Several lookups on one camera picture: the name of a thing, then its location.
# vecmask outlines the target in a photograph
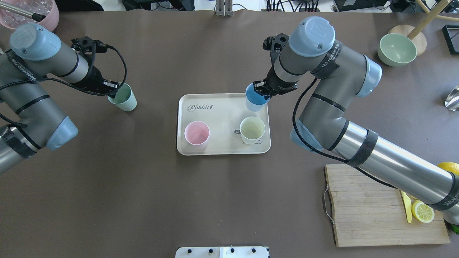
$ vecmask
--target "lemon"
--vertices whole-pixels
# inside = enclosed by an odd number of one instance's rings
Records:
[[[442,162],[437,165],[439,168],[442,168],[446,171],[459,175],[459,164],[454,162]]]
[[[423,223],[429,223],[433,221],[433,218],[435,217],[433,209],[420,200],[413,202],[411,212],[417,220]]]

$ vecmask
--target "yellow knife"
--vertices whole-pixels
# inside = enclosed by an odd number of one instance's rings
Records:
[[[413,217],[413,214],[411,213],[411,199],[402,190],[400,190],[400,194],[402,194],[403,205],[405,206],[406,220],[408,223],[411,223],[411,219]]]

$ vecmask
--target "black box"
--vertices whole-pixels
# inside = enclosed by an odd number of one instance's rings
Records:
[[[338,11],[350,11],[370,7],[384,6],[387,0],[335,0]]]

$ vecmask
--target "blue cup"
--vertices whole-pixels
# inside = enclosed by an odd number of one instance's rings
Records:
[[[249,84],[246,89],[246,106],[247,108],[252,111],[252,112],[257,112],[266,103],[269,101],[269,99],[264,99],[264,96],[261,96],[257,92],[254,91],[253,89],[253,83]]]

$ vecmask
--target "wooden disc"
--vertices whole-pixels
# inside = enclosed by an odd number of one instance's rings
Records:
[[[413,26],[409,25],[398,25],[391,30],[389,30],[389,33],[398,33],[404,36],[408,36],[408,34],[414,29]],[[417,50],[417,55],[420,56],[422,53],[424,53],[425,49],[427,48],[427,40],[425,39],[425,36],[422,32],[419,32],[419,34],[412,40],[414,45],[416,46]]]

